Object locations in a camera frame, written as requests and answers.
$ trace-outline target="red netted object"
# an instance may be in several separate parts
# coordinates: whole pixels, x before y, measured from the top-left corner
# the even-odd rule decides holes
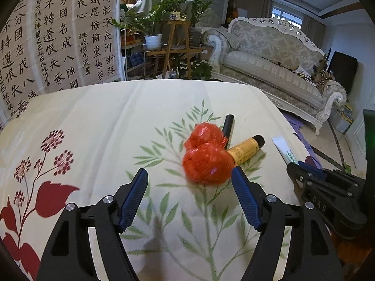
[[[220,128],[213,124],[204,122],[196,125],[189,139],[185,142],[186,150],[197,148],[204,143],[211,143],[224,148],[228,139],[224,137]]]
[[[233,158],[221,145],[204,143],[188,150],[182,160],[188,180],[196,184],[219,185],[230,178]]]

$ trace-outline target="calligraphy scroll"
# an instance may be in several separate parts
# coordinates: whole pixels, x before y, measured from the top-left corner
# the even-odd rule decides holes
[[[20,0],[0,33],[0,130],[40,94],[123,79],[119,0]]]

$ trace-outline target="metal screw head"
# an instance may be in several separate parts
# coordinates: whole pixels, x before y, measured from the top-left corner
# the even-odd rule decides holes
[[[266,197],[266,200],[269,201],[270,203],[274,203],[277,201],[277,198],[274,195],[270,194]]]
[[[305,207],[306,207],[307,209],[314,209],[314,204],[311,203],[311,202],[306,202],[306,203],[305,203]]]
[[[104,197],[103,202],[105,202],[106,204],[112,203],[113,202],[113,196]]]
[[[69,203],[65,206],[65,209],[68,211],[72,211],[74,209],[75,205],[73,203]]]

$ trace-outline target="red leaf print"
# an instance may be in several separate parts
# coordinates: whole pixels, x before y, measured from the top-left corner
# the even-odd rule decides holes
[[[17,231],[17,224],[16,224],[16,216],[14,215],[14,210],[11,206],[11,203],[9,202],[8,197],[8,204],[6,207],[4,207],[0,212],[0,221],[1,219],[4,219],[5,226],[14,232],[18,234]]]
[[[12,258],[15,261],[19,261],[19,250],[16,242],[13,240],[13,237],[6,232],[5,237],[3,238],[3,242]]]
[[[33,280],[36,280],[41,264],[37,254],[28,243],[23,243],[22,247],[19,249],[19,253],[25,271],[31,275]]]
[[[65,207],[69,195],[78,187],[44,182],[36,196],[35,209],[43,218],[52,217]]]

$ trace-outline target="ornate white sofa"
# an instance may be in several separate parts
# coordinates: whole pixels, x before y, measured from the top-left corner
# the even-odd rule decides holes
[[[213,71],[261,89],[278,108],[312,123],[319,135],[332,106],[345,103],[346,91],[338,82],[329,81],[321,94],[290,69],[300,65],[313,74],[324,52],[298,27],[276,18],[237,18],[229,33],[230,37],[217,30],[203,34],[203,43],[214,47],[209,60]]]

